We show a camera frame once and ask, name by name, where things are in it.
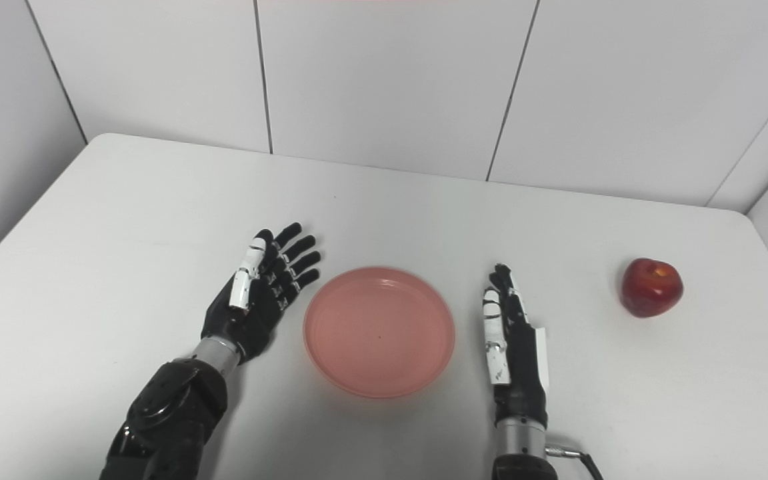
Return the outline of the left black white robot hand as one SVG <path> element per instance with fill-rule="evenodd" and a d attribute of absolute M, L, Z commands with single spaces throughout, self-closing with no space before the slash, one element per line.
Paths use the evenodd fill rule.
<path fill-rule="evenodd" d="M 265 352 L 302 290 L 320 278 L 316 237 L 294 222 L 277 235 L 261 230 L 243 261 L 205 311 L 201 337 L 228 341 L 246 363 Z"/>

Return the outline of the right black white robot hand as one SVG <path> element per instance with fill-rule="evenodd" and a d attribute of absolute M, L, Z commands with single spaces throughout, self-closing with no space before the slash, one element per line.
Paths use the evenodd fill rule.
<path fill-rule="evenodd" d="M 489 281 L 482 313 L 495 422 L 524 417 L 547 428 L 545 332 L 531 325 L 508 265 L 494 265 Z"/>

